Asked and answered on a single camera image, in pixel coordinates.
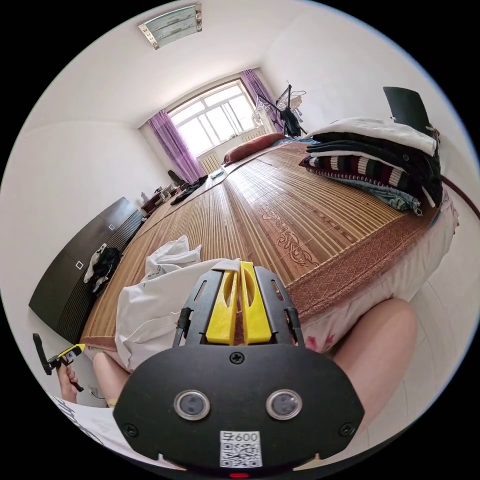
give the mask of person's leg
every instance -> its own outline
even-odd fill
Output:
[[[415,351],[417,317],[404,300],[383,301],[355,324],[333,361],[347,374],[365,409],[367,428],[400,385]]]
[[[103,351],[93,357],[93,371],[108,406],[113,408],[130,374]]]

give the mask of ceiling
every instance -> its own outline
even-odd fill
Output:
[[[67,121],[137,128],[195,88],[257,67],[282,30],[310,6],[299,0],[202,0],[203,31],[155,50],[138,25],[194,2],[150,10],[92,43],[50,84],[23,131]]]

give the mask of camera lens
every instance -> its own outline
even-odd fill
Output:
[[[302,399],[293,390],[277,390],[266,401],[266,411],[276,420],[290,420],[302,409]]]
[[[210,411],[210,402],[205,394],[197,390],[179,393],[173,403],[176,413],[185,420],[204,419]]]

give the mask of qr code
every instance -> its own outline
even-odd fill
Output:
[[[260,432],[220,432],[220,466],[228,469],[253,469],[262,466]]]

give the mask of curtain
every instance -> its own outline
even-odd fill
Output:
[[[269,94],[269,91],[265,88],[265,85],[261,82],[261,80],[253,70],[244,70],[240,74],[240,78],[245,84],[245,87],[248,90],[250,96],[252,97],[254,103],[257,101],[257,95],[261,95],[265,100],[268,100],[271,104],[275,105],[275,101]],[[274,109],[270,107],[267,115],[273,122],[275,119]],[[274,123],[273,126],[275,127],[275,130],[281,134],[284,131],[284,127],[279,112],[276,112],[276,120],[277,122],[281,123],[281,126],[278,123]]]
[[[148,124],[184,180],[192,184],[205,175],[202,166],[190,152],[166,111],[159,111],[148,121]]]

